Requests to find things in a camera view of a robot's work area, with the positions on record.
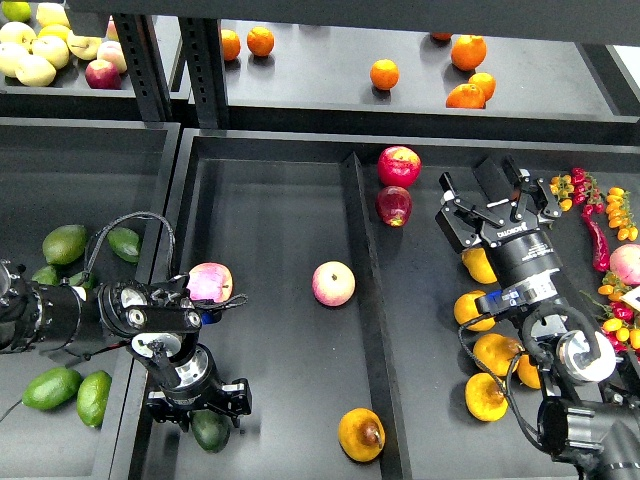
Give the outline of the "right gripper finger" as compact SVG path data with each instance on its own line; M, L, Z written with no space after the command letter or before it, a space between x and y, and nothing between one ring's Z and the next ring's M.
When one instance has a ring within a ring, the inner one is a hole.
M477 245L485 223L493 223L493 214L462 198L453 186L452 177L444 172L439 178L443 190L436 222L456 253Z
M531 213L538 223L550 224L561 217L561 207L547 180L520 168L511 155L502 159L502 170L511 185L512 220L524 220L525 214Z

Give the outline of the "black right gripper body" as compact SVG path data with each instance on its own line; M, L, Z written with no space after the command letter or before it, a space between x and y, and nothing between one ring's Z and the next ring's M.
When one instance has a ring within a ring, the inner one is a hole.
M553 276L562 262L541 226L560 217L559 207L523 195L491 202L487 208L494 220L482 223L479 236L502 290L496 299L534 305L556 297Z

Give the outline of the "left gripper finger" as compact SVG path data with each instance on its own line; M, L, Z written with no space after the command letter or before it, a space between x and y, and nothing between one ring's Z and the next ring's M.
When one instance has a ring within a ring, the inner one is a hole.
M149 391L145 397L145 406L156 422L171 422L178 425L183 432L189 431L189 410L183 406L174 405L162 391Z
M252 412L252 393L249 381L239 378L222 383L213 389L209 409L228 417L234 428L240 427L241 418Z

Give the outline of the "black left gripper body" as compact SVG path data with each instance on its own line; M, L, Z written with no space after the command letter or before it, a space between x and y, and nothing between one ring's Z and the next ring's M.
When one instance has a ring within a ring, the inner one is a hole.
M212 409L222 411L225 403L222 381L210 350L197 344L191 356L179 363L163 358L159 385L170 413Z

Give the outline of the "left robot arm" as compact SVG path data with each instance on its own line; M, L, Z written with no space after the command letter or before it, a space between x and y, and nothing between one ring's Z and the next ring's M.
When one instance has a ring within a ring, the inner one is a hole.
M118 217L83 249L84 267L77 282L46 285L24 278L24 267L1 262L1 351L13 354L38 348L46 355L75 361L120 347L147 371L151 388L144 404L152 418L189 429L196 411L227 416L234 426L252 411L249 382L220 378L210 350L199 342L208 321L243 305L236 294L222 302L195 299L187 274L169 272L165 281L136 280L85 287L102 243L124 222Z

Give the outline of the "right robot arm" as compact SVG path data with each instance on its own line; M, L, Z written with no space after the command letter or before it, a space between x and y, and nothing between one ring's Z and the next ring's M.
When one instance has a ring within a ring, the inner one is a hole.
M583 479L639 476L639 363L617 353L562 272L542 225L561 215L549 183L509 155L473 169L483 200L467 200L449 173L436 221L458 253L481 247L500 286L476 299L478 314L510 321L541 381L537 422L516 418L539 451L573 465Z

